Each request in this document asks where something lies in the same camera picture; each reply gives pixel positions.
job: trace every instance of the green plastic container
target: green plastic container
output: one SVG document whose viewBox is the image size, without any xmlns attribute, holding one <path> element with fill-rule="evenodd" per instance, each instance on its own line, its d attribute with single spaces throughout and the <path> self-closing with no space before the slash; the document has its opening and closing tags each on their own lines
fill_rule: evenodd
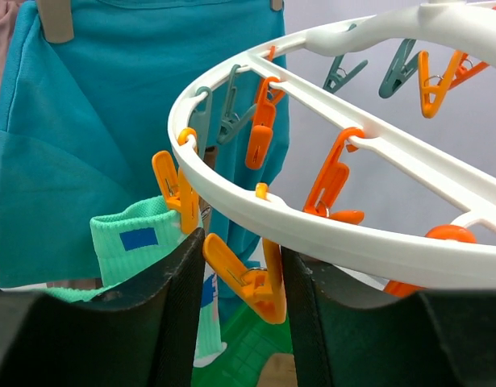
<svg viewBox="0 0 496 387">
<path fill-rule="evenodd" d="M 223 328 L 226 351 L 205 368 L 194 368 L 192 387 L 256 387 L 273 353 L 292 353 L 289 319 L 281 325 L 264 322 L 243 304 Z"/>
</svg>

